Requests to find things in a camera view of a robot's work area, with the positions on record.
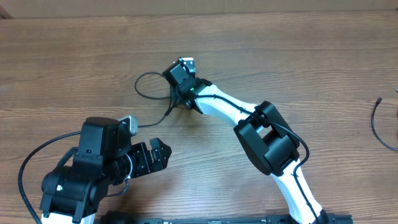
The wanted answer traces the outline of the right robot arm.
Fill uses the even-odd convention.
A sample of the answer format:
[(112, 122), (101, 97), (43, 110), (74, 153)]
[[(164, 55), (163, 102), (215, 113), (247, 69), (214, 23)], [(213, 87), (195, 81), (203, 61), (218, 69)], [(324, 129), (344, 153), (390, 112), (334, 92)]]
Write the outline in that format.
[(329, 223), (326, 211), (312, 195), (301, 169), (307, 158), (299, 158), (298, 148), (308, 146), (272, 103), (245, 103), (222, 92), (212, 82), (197, 78), (192, 58), (179, 58), (162, 74), (176, 104), (214, 116), (233, 128), (253, 166), (276, 182), (293, 221)]

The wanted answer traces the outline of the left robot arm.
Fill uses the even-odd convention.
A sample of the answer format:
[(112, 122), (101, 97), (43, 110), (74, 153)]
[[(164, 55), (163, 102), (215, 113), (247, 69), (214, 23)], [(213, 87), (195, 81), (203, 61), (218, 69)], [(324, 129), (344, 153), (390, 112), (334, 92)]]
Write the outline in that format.
[(89, 117), (80, 141), (62, 157), (42, 181), (42, 223), (93, 223), (110, 185), (151, 174), (167, 167), (171, 148), (160, 139), (133, 144), (137, 121)]

